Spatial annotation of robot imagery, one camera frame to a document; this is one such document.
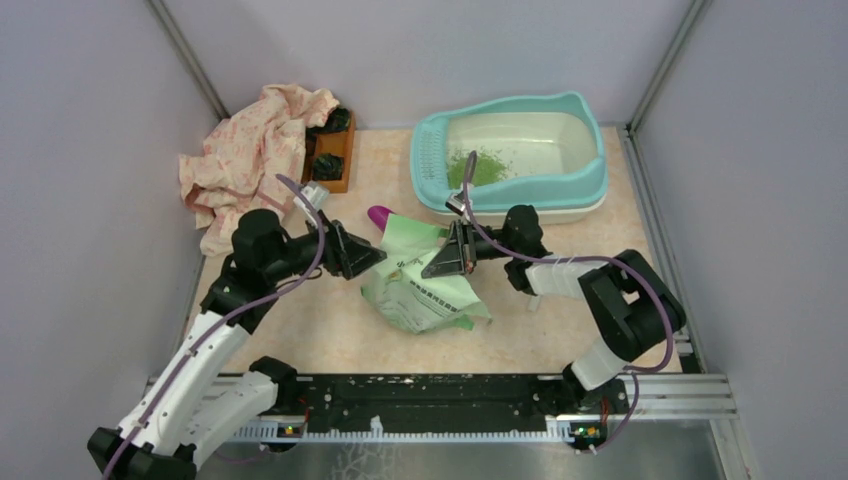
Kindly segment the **purple plastic scoop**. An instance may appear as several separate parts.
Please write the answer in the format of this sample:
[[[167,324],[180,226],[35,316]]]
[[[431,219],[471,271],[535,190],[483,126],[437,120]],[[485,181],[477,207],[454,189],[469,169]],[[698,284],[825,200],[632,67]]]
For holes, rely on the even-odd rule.
[[[372,223],[381,231],[384,232],[393,211],[382,205],[374,205],[367,209],[367,216]]]

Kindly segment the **green litter bag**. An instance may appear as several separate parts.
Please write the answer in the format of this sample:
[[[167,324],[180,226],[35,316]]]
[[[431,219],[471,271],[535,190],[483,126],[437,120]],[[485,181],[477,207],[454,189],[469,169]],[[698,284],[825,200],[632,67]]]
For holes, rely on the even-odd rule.
[[[474,328],[491,314],[462,276],[425,278],[448,230],[401,215],[388,216],[380,248],[387,258],[367,272],[361,294],[392,326],[413,334]]]

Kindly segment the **white bag clip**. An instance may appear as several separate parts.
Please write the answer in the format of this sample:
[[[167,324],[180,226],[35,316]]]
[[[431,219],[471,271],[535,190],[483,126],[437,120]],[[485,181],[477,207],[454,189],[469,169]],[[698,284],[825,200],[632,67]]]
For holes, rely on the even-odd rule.
[[[528,301],[527,310],[529,312],[536,312],[539,308],[540,303],[541,298],[539,296],[531,296]]]

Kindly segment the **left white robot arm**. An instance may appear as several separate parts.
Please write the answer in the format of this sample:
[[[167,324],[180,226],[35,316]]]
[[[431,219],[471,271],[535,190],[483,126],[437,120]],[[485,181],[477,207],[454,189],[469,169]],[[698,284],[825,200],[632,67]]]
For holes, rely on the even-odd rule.
[[[321,211],[309,215],[307,229],[292,237],[266,209],[239,220],[233,252],[179,351],[117,427],[99,427],[90,437],[87,449],[103,478],[193,479],[254,417],[305,412],[297,370],[269,356],[256,360],[215,401],[200,402],[277,300],[314,270],[351,280],[387,257]]]

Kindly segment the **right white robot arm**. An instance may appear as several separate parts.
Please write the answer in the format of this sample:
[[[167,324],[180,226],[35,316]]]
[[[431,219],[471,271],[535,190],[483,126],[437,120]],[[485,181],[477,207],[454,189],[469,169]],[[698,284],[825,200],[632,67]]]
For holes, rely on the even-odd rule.
[[[543,245],[543,230],[530,205],[511,207],[499,228],[470,220],[451,224],[448,237],[423,268],[423,277],[468,275],[480,260],[506,259],[512,287],[541,297],[559,295],[586,303],[600,337],[564,373],[563,398],[576,412],[590,411],[602,385],[686,324],[682,305],[636,250],[615,257],[557,257]]]

